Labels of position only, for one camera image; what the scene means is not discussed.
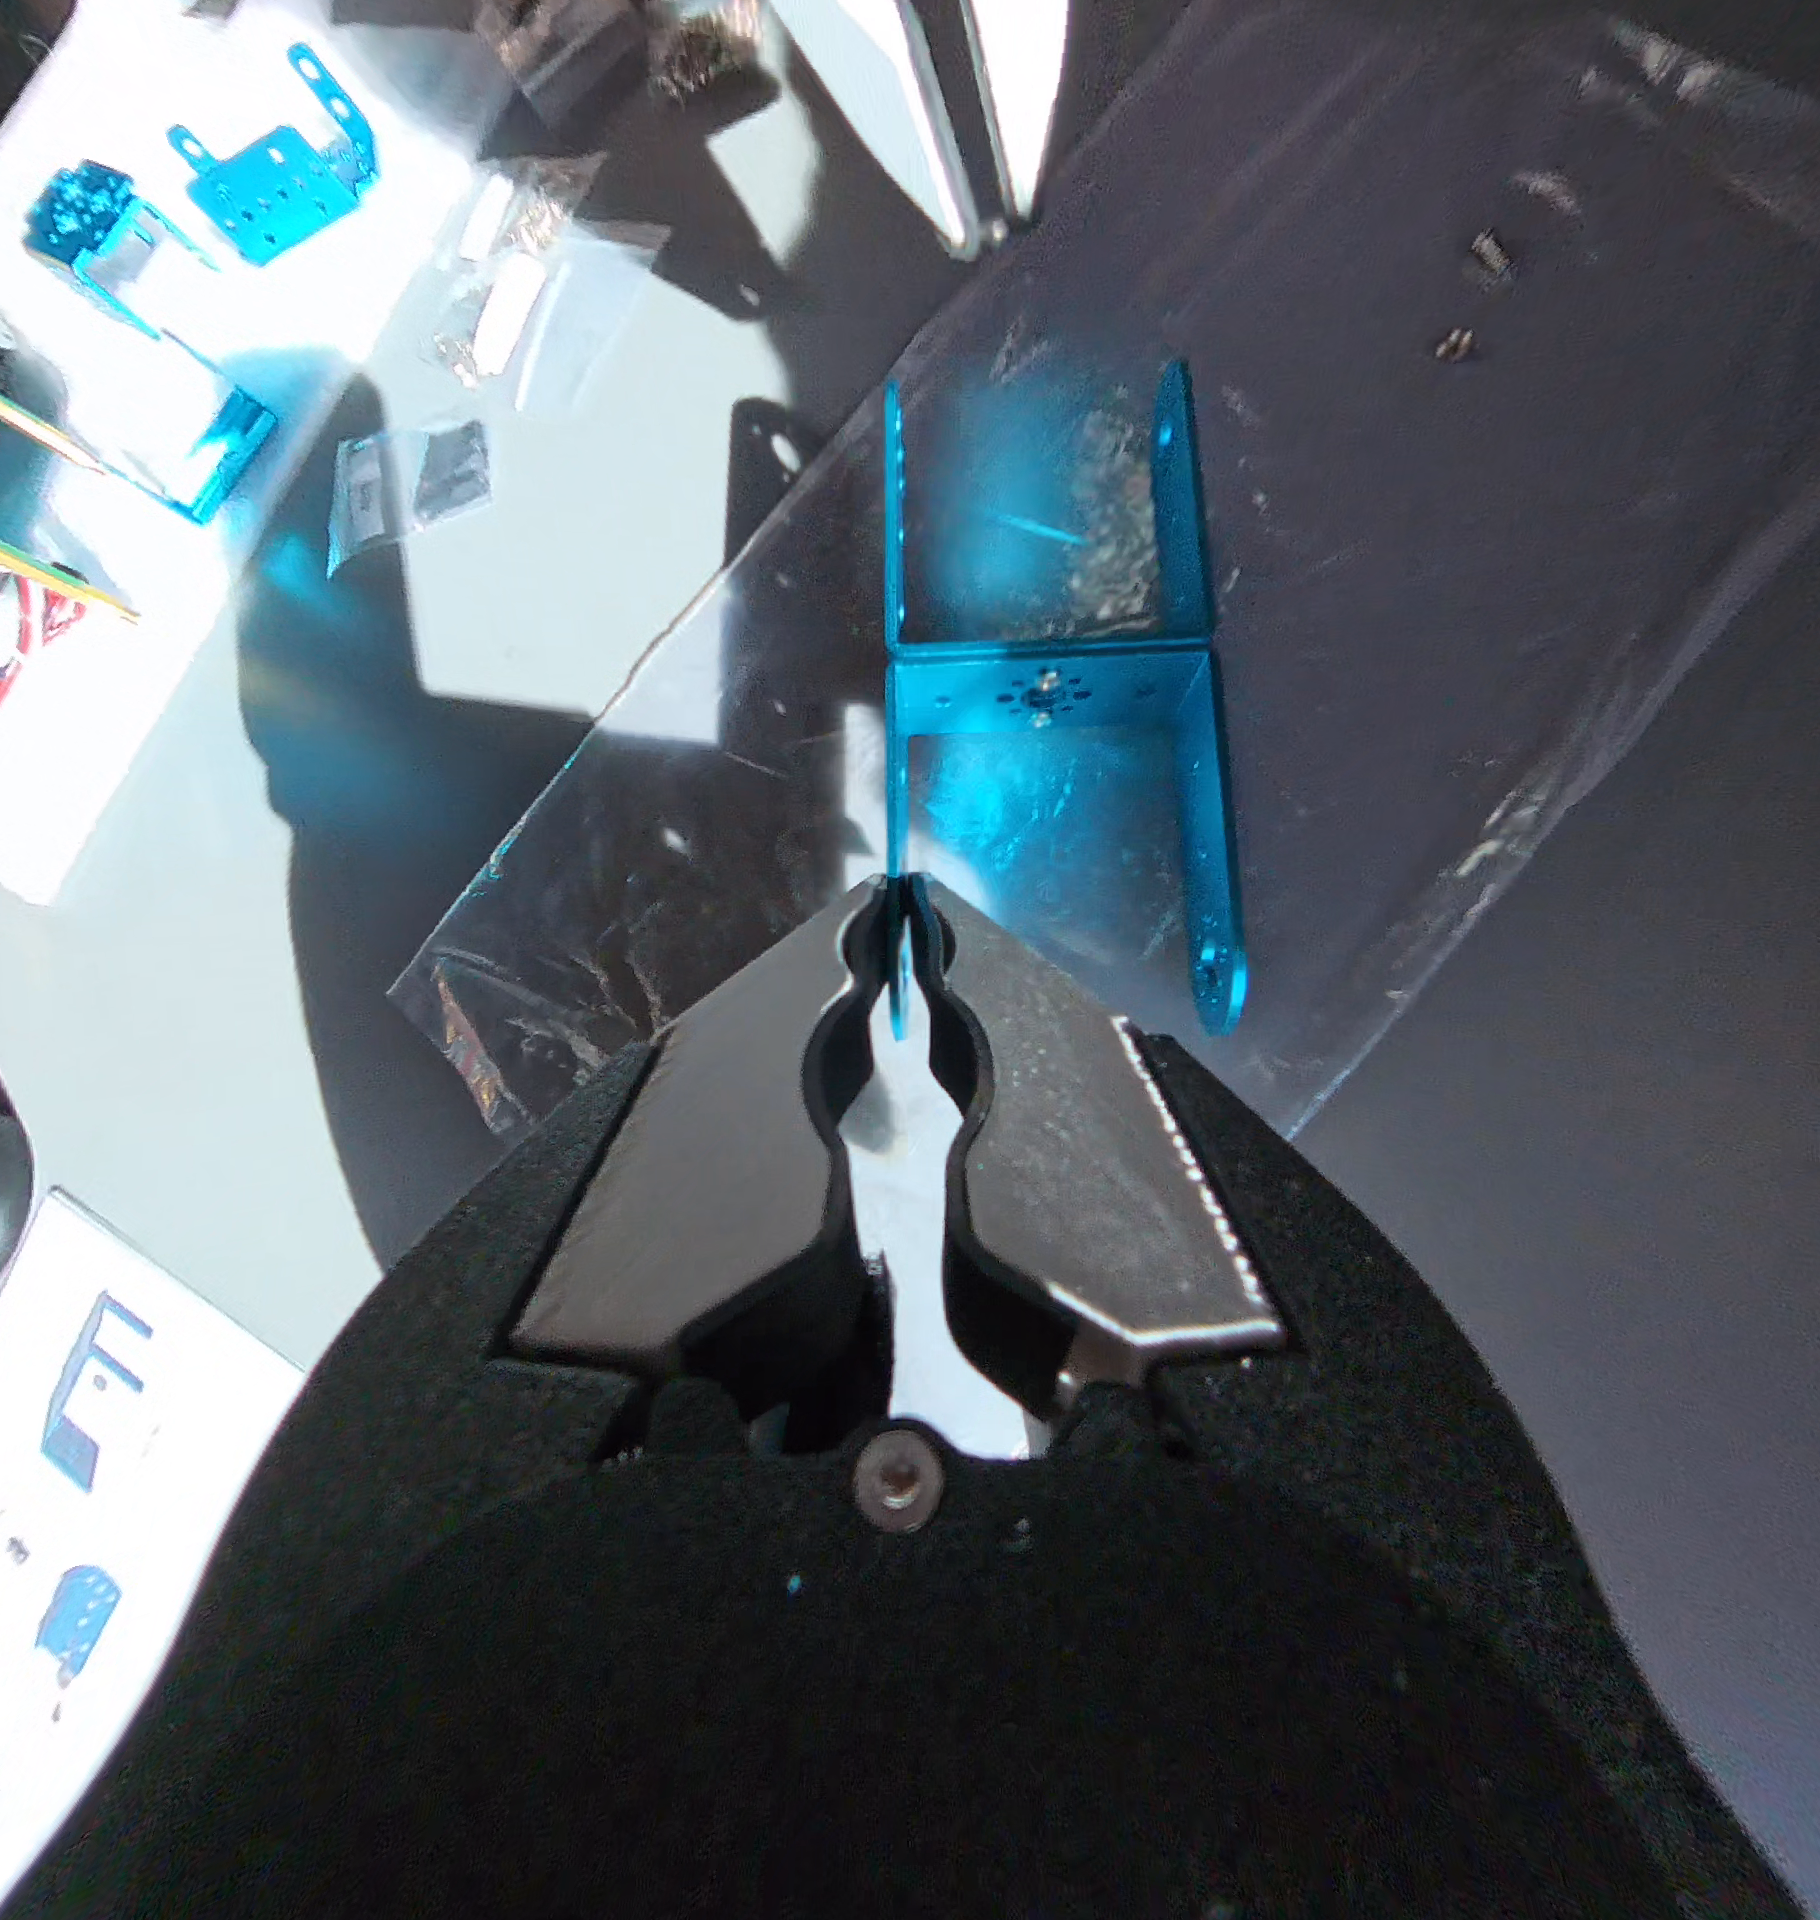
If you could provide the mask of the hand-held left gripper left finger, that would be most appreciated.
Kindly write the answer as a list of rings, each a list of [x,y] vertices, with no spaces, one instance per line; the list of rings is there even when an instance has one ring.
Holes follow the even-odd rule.
[[[870,1081],[891,886],[855,885],[676,1017],[510,1330],[631,1379],[815,1379],[870,1278],[841,1121]]]

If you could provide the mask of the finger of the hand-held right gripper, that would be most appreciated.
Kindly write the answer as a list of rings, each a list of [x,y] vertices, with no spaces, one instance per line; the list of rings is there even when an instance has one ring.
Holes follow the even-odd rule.
[[[776,2],[785,35],[948,256],[978,256],[976,206],[925,17],[912,2]]]
[[[1006,223],[1032,223],[1067,71],[1072,2],[968,2],[968,47]]]

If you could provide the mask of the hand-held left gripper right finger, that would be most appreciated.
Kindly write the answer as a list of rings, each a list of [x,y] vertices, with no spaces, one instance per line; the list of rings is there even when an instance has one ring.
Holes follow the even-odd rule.
[[[1008,1397],[1143,1389],[1285,1320],[1138,1030],[932,877],[910,882],[930,1065],[962,1114],[945,1294]]]

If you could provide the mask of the blue metal bracket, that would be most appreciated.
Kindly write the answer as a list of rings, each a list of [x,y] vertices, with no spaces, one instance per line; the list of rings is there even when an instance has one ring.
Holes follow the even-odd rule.
[[[910,640],[910,460],[896,379],[885,385],[885,872],[912,875],[912,742],[918,736],[1129,730],[1172,740],[1183,851],[1190,1002],[1203,1035],[1240,1022],[1244,936],[1215,596],[1190,372],[1158,377],[1149,435],[1162,629],[1119,638]]]

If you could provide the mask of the grey desk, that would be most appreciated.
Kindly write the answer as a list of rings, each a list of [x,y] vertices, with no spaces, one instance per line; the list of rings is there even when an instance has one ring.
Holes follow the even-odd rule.
[[[1174,6],[1091,8],[1067,127]],[[841,427],[965,286],[794,65],[710,133],[595,398],[534,429],[515,551],[308,604],[262,551],[52,910],[0,892],[0,1070],[47,1174],[304,1360],[491,1159],[387,988],[624,670],[762,515],[725,399]],[[1820,526],[1423,992],[1300,1148],[1511,1390],[1659,1694],[1820,1916]]]

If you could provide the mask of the pile of small screw bags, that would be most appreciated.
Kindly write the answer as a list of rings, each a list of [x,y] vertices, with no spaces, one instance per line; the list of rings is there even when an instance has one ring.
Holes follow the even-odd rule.
[[[338,458],[329,568],[372,543],[353,473],[387,460],[405,525],[491,499],[491,443],[478,405],[569,415],[644,299],[695,262],[697,198],[729,189],[710,133],[776,95],[762,57],[765,6],[444,6],[468,26],[486,123],[478,167],[444,224],[427,307],[427,358],[468,413]]]

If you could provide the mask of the white instruction sheet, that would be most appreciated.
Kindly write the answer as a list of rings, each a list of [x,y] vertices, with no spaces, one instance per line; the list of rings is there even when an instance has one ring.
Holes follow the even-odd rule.
[[[0,1284],[0,1906],[152,1690],[290,1365],[52,1191]]]

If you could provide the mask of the large clear plastic bag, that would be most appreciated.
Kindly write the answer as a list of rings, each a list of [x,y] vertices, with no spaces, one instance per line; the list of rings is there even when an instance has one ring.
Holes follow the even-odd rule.
[[[1294,1131],[1820,526],[1820,78],[1680,6],[1186,6],[888,377],[910,640],[1162,629],[1169,363],[1240,1022],[1190,1002],[1163,735],[918,736],[910,857]],[[882,399],[394,980],[496,1133],[885,866]]]

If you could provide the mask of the small blue metal part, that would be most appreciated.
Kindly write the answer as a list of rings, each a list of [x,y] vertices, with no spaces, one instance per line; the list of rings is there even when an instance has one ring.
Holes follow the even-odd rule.
[[[47,271],[116,294],[147,268],[157,243],[136,179],[101,159],[77,159],[43,186],[23,247]]]

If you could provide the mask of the blue eared servo bracket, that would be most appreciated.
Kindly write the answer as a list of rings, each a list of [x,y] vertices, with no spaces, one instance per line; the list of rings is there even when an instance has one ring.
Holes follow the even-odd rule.
[[[187,203],[252,268],[272,264],[357,212],[379,179],[370,121],[320,53],[292,42],[287,62],[332,123],[328,146],[279,125],[223,158],[191,127],[168,129],[191,173]]]

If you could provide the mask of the blue plain U bracket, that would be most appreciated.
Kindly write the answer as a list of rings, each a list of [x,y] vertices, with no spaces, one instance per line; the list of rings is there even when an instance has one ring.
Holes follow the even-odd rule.
[[[194,525],[277,433],[267,403],[168,328],[86,318],[65,382],[72,429],[103,467]]]

